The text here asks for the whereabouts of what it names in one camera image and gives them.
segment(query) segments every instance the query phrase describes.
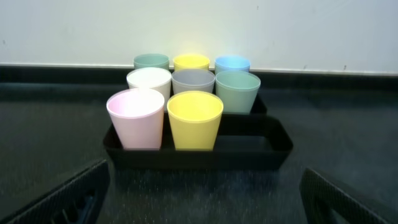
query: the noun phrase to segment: cup rim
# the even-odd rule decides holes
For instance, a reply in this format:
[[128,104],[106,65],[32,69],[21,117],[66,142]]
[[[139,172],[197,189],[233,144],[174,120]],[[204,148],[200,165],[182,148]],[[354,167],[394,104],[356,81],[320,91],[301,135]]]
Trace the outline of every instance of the cup rim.
[[174,65],[178,65],[180,67],[186,67],[186,66],[182,65],[181,63],[176,62],[176,60],[178,60],[179,58],[182,58],[182,57],[201,57],[201,58],[206,60],[206,63],[204,63],[202,65],[195,66],[195,68],[202,68],[202,67],[207,66],[207,65],[210,64],[210,59],[208,57],[204,56],[204,55],[201,55],[201,54],[181,54],[181,55],[178,55],[178,56],[173,58]]
[[[220,60],[221,60],[221,59],[224,59],[224,58],[233,58],[233,59],[242,60],[242,61],[244,61],[247,65],[246,65],[246,66],[238,66],[238,67],[236,67],[236,66],[226,66],[226,65],[223,65],[222,63],[220,63]],[[216,58],[216,60],[215,60],[215,65],[216,65],[216,66],[223,67],[223,68],[243,69],[243,68],[250,68],[251,63],[250,63],[250,60],[249,60],[249,59],[244,58],[244,57],[239,56],[239,55],[223,55],[223,56],[220,56],[220,57]]]
[[[130,75],[132,75],[132,74],[134,74],[134,73],[136,73],[136,72],[140,72],[140,71],[143,71],[143,70],[150,70],[150,69],[151,69],[151,70],[156,69],[156,70],[159,70],[159,71],[161,70],[161,72],[166,71],[166,72],[170,75],[170,77],[169,77],[169,79],[167,79],[166,81],[164,81],[164,82],[162,82],[162,83],[160,83],[160,84],[158,84],[158,85],[145,86],[145,87],[139,87],[138,85],[129,82],[128,77],[129,77]],[[147,68],[135,69],[135,70],[129,72],[129,73],[127,74],[127,76],[126,76],[127,84],[132,85],[134,88],[157,88],[157,87],[160,87],[160,86],[162,86],[162,85],[165,85],[165,84],[171,82],[171,80],[172,80],[172,74],[171,74],[170,71],[168,71],[168,70],[166,70],[166,69],[163,69],[163,68],[156,68],[156,67],[147,67]]]
[[[258,80],[259,83],[258,83],[258,85],[254,86],[254,87],[250,87],[250,88],[238,88],[238,87],[234,87],[234,86],[225,85],[224,83],[222,83],[222,82],[219,80],[219,78],[220,78],[220,76],[222,76],[222,75],[224,75],[225,73],[228,73],[228,72],[244,73],[245,75],[249,75],[249,76],[255,78],[256,80]],[[257,75],[253,75],[253,74],[251,74],[251,73],[249,73],[249,72],[240,71],[240,70],[236,70],[236,71],[233,71],[233,70],[232,70],[232,71],[222,71],[222,72],[219,72],[219,73],[216,75],[216,83],[219,84],[219,85],[221,85],[221,86],[224,87],[224,88],[228,88],[228,89],[230,89],[230,90],[236,90],[236,91],[253,91],[253,90],[257,90],[257,89],[260,88],[260,86],[261,86],[261,80],[260,80],[259,77],[257,77]]]
[[[158,63],[158,64],[148,64],[148,63],[139,63],[139,62],[136,62],[137,59],[140,59],[140,58],[142,58],[142,57],[150,57],[150,56],[162,57],[162,59],[164,59],[165,62]],[[153,53],[153,54],[141,54],[141,55],[137,55],[137,56],[134,57],[133,63],[134,63],[134,64],[136,63],[136,64],[138,64],[138,65],[142,65],[142,66],[164,65],[164,64],[166,64],[166,63],[170,63],[170,59],[169,59],[169,57],[168,57],[167,55],[164,55],[164,54],[157,54],[157,53]]]
[[[210,74],[210,75],[213,77],[213,80],[210,81],[210,82],[208,82],[208,83],[204,83],[204,84],[192,85],[192,84],[182,83],[182,82],[179,82],[179,81],[177,81],[176,79],[174,79],[174,75],[176,75],[176,74],[178,74],[178,73],[180,73],[180,72],[187,71],[187,70],[194,70],[194,71],[198,71],[198,72],[204,71],[204,72],[206,72],[207,74]],[[188,69],[181,69],[181,70],[178,70],[178,71],[173,72],[173,73],[172,73],[172,81],[175,82],[175,83],[178,83],[178,84],[180,84],[180,85],[189,86],[189,87],[198,87],[198,86],[203,86],[203,87],[205,87],[205,86],[211,85],[212,83],[214,83],[214,82],[216,81],[216,75],[213,74],[213,72],[211,72],[211,71],[209,71],[209,70],[203,70],[203,69],[197,69],[197,68],[188,68]]]
[[[147,114],[144,114],[144,115],[140,115],[140,116],[125,116],[125,115],[121,115],[121,114],[119,114],[119,113],[115,113],[114,111],[112,111],[112,110],[109,108],[110,102],[111,102],[113,99],[115,99],[115,97],[117,97],[117,96],[119,96],[119,95],[122,95],[122,94],[124,94],[124,93],[127,93],[127,92],[129,92],[129,91],[142,91],[142,90],[145,90],[145,91],[147,91],[147,90],[149,90],[149,91],[155,91],[155,92],[157,92],[157,93],[155,93],[155,94],[159,94],[160,96],[162,96],[162,99],[163,99],[162,101],[163,101],[163,103],[161,104],[161,106],[160,106],[159,108],[157,108],[157,109],[156,109],[155,111],[153,111],[153,112],[150,112],[150,113],[147,113]],[[164,96],[163,96],[161,93],[159,93],[158,91],[156,91],[156,90],[153,90],[153,89],[150,89],[150,88],[134,88],[134,89],[122,90],[122,91],[119,91],[119,92],[113,94],[111,97],[109,97],[109,99],[108,99],[107,102],[106,102],[106,109],[108,110],[108,113],[109,113],[109,114],[111,114],[111,115],[113,115],[113,116],[115,116],[115,117],[117,117],[117,118],[123,118],[123,119],[140,119],[140,118],[146,118],[146,117],[152,116],[153,114],[158,113],[160,110],[162,110],[162,109],[164,108],[164,101],[165,101]]]
[[[200,121],[192,120],[192,119],[184,119],[184,118],[181,118],[181,117],[177,116],[175,113],[173,113],[173,111],[170,110],[170,108],[169,108],[170,102],[172,102],[178,96],[181,96],[181,95],[184,95],[184,94],[189,94],[189,93],[201,93],[201,94],[210,95],[210,96],[216,98],[221,103],[220,111],[214,117],[209,118],[209,119],[200,120]],[[223,101],[218,96],[216,96],[216,95],[214,95],[212,93],[205,92],[205,91],[197,91],[197,90],[183,91],[181,93],[177,93],[176,95],[172,96],[167,102],[167,112],[169,113],[169,116],[172,116],[173,118],[175,118],[175,119],[177,119],[179,121],[184,121],[184,122],[188,122],[188,123],[196,123],[197,124],[197,123],[207,123],[209,121],[213,121],[213,120],[219,118],[223,114],[223,110],[224,110]]]

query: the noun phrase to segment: pink cup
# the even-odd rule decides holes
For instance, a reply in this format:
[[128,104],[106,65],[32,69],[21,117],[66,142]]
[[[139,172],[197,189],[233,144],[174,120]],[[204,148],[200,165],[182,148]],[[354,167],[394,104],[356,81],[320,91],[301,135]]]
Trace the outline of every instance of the pink cup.
[[160,149],[164,97],[156,90],[120,91],[106,102],[113,126],[126,150]]

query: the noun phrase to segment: yellow cup rim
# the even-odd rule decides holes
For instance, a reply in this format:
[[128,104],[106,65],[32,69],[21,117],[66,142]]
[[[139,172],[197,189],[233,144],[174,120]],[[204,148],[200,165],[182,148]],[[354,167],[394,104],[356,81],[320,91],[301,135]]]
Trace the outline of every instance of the yellow cup rim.
[[202,68],[202,67],[209,66],[209,64],[210,64],[210,59],[208,57],[204,56],[204,55],[201,55],[201,54],[183,54],[183,55],[176,56],[173,59],[174,65],[178,65],[180,67],[187,67],[184,64],[176,62],[176,60],[178,60],[179,58],[182,58],[182,57],[201,57],[201,58],[206,60],[206,63],[204,63],[202,65],[198,65],[198,66],[192,67],[192,68]]
[[[169,108],[170,102],[173,101],[176,97],[178,97],[180,95],[189,94],[189,93],[200,93],[200,94],[204,94],[204,95],[210,95],[210,96],[216,98],[221,103],[221,109],[220,109],[219,113],[217,113],[212,118],[203,119],[203,120],[184,119],[184,118],[181,118],[181,117],[177,116],[176,114],[174,114]],[[216,95],[214,95],[212,93],[205,92],[205,91],[195,91],[195,90],[194,91],[183,91],[181,93],[177,93],[176,95],[172,96],[167,102],[167,112],[169,113],[169,115],[171,115],[173,118],[175,118],[177,120],[188,122],[188,123],[206,123],[206,122],[209,122],[209,121],[213,121],[213,120],[219,118],[223,114],[223,110],[224,110],[223,101],[218,96],[216,96]]]

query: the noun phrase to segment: yellow cup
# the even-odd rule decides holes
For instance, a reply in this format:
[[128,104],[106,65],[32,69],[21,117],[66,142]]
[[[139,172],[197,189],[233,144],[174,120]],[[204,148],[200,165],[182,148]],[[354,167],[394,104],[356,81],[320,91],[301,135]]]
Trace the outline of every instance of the yellow cup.
[[223,102],[204,91],[185,91],[167,102],[176,150],[212,151],[220,126]]
[[174,58],[174,70],[198,68],[209,70],[210,59],[200,54],[185,54]]

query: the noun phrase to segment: pink cup rim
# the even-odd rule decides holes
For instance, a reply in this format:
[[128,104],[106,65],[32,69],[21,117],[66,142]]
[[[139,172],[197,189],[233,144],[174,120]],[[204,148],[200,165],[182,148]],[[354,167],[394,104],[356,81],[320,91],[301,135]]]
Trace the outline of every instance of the pink cup rim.
[[[159,108],[157,108],[156,110],[154,110],[154,111],[152,111],[152,112],[150,112],[150,113],[147,113],[147,114],[140,115],[140,116],[125,116],[125,115],[121,115],[121,114],[119,114],[119,113],[116,113],[116,112],[112,111],[112,110],[109,108],[110,102],[111,102],[113,99],[115,99],[115,97],[117,97],[117,96],[119,96],[119,95],[122,95],[122,94],[124,94],[124,93],[130,92],[130,91],[153,91],[153,92],[156,92],[155,94],[158,94],[159,96],[162,97],[162,99],[163,99],[163,100],[162,100],[162,104],[159,105]],[[150,89],[150,88],[133,88],[133,89],[128,89],[128,90],[123,90],[123,91],[119,91],[119,92],[113,94],[113,95],[107,100],[107,102],[106,102],[106,109],[108,110],[108,113],[109,113],[109,114],[111,114],[111,115],[113,115],[113,116],[115,116],[115,117],[118,117],[118,118],[124,118],[124,119],[139,119],[139,118],[146,118],[146,117],[148,117],[148,116],[151,116],[151,115],[153,115],[153,114],[158,113],[160,110],[161,110],[161,111],[164,110],[164,97],[163,97],[163,95],[162,95],[161,93],[159,93],[158,91],[153,90],[153,89]]]

